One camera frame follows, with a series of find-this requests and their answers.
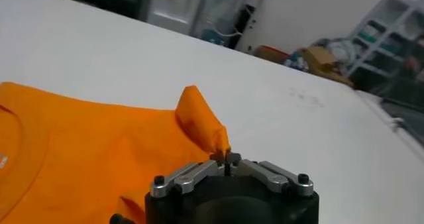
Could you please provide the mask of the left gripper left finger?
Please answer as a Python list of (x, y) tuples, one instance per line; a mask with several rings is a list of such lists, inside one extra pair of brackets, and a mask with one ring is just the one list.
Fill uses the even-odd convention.
[(224, 176), (227, 157), (221, 153), (203, 162), (189, 162), (168, 175), (157, 175), (150, 185), (151, 197), (184, 196), (193, 192), (200, 182), (212, 176)]

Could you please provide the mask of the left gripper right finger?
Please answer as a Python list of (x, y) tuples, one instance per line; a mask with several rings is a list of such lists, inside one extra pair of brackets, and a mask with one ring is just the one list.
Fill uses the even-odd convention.
[(314, 183), (307, 174), (294, 174), (269, 161), (243, 159), (240, 154), (228, 154), (228, 184), (243, 194), (269, 192), (298, 197), (311, 197)]

